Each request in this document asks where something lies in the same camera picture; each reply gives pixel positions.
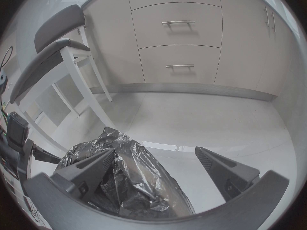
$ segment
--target floor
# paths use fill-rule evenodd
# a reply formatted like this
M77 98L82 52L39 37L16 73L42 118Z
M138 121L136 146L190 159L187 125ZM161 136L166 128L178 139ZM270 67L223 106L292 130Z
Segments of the floor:
M144 144L177 180L196 213L225 201L194 155L195 146L255 167L260 177L274 170L290 180L284 197L260 229L276 220L292 200L296 182L294 148L270 102L183 93L112 93L113 102L104 94L95 96L117 129ZM70 113L59 127L47 117L39 125L68 149L96 139L103 131L103 123L84 100L76 110L81 116ZM35 133L30 138L44 149L64 155ZM31 175L41 171L51 175L55 167L33 160Z

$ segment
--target white chair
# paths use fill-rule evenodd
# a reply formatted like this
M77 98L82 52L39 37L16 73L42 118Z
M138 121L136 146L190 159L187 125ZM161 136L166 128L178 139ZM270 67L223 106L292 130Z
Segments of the white chair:
M90 48L87 45L84 25L84 14L79 5L69 6L46 21L37 31L34 39L34 45L38 55L22 72L10 96L10 103L16 103L29 122L30 127L37 131L49 144L65 152L68 149L62 147L40 129L26 111L40 94L49 86L53 86L70 110L79 116L79 113L76 112L56 85L57 81L68 74L71 75L80 93L98 118L106 126L115 128L110 118L95 99L79 70L79 67L90 64L106 96L109 101L112 101L94 62ZM84 44L68 38L58 39L75 28L78 28L81 33Z

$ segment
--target cabinet handle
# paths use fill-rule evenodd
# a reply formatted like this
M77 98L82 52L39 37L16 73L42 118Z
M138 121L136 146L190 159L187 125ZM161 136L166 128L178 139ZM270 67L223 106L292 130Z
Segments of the cabinet handle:
M268 17L268 27L270 27L269 14L268 14L267 6L266 6L265 11L267 12L267 17Z
M167 25L167 24L179 24L179 23L188 23L188 24L194 24L195 21L166 21L162 22L162 25Z
M167 68L169 67L194 67L194 65L171 65L171 66L166 66Z
M276 32L276 25L275 25L275 17L274 17L274 12L272 12L272 17L273 17L273 20L274 20L274 27L273 27L273 29L274 29L274 32Z

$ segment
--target garbage bag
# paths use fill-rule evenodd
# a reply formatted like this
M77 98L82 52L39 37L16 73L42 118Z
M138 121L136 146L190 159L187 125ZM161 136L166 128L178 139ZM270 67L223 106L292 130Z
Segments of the garbage bag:
M114 161L88 204L129 218L172 218L195 214L174 178L140 143L106 127L97 140L72 147L56 170L114 148Z

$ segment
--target white wooden chair leg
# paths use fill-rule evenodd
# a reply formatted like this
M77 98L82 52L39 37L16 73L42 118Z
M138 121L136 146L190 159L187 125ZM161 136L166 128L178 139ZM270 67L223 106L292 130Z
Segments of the white wooden chair leg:
M70 52L68 47L65 47L60 50L61 56L64 60L64 63L71 75L71 78L75 82L75 85L83 95L84 99L88 102L90 107L93 109L94 113L98 116L98 118L108 127L115 128L115 125L102 109L96 98L94 97L93 93L91 92L90 88L87 86L85 79L83 78L79 67L76 63L74 63L73 54Z
M35 122L34 120L29 116L29 114L27 112L22 112L20 110L21 116L23 116L23 118L25 120L28 121L30 128L32 128L34 131L36 131L39 136L41 138L44 139L44 141L46 141L48 144L50 144L51 146L53 146L54 148L58 149L58 150L62 150L65 153L68 151L68 149L64 148L63 146L61 146L59 143L57 143L55 140L53 140L50 136L48 136Z
M65 95L63 94L59 86L57 85L57 83L53 83L52 87L54 88L56 93L59 95L59 97L62 99L62 101L65 103L65 105L67 105L67 107L79 117L80 114L75 110L72 104L67 100L67 98L65 97Z
M97 77L97 79L98 79L98 81L99 81L99 83L100 83L100 85L101 85L103 91L105 92L105 94L106 94L108 100L111 102L111 101L112 101L112 98L111 98L111 96L110 96L110 94L109 94L108 89L106 88L106 86L105 86L104 83L103 83L103 80L102 80L102 78L101 78L101 76L100 76L100 73L99 73L99 71L98 71L98 68L97 68L97 66L96 66L96 63L95 63L93 57L90 56L89 59L90 59L91 66L92 66L92 68L93 68L93 70L94 70L94 72L95 72L95 74L96 74L96 77Z
M86 38L86 35L85 35L84 27L83 27L83 26L80 26L78 29L79 29L79 32L80 32L80 34L81 34L83 44L84 44L85 46L88 47L88 42L87 42L87 38ZM99 83L100 83L100 85L101 85L103 91L105 92L105 94L106 94L108 100L111 102L111 101L112 101L112 98L111 98L111 96L110 96L110 94L109 94L109 91L107 90L106 86L104 85L104 82L103 82L102 77L101 77L101 75L100 75L100 73L99 73L99 71L98 71L98 68L97 68L97 66L96 66L96 63L95 63L93 57L90 56L89 59L90 59L92 68L93 68L93 70L94 70L94 73L96 74L96 77L97 77L97 79L98 79L98 81L99 81Z

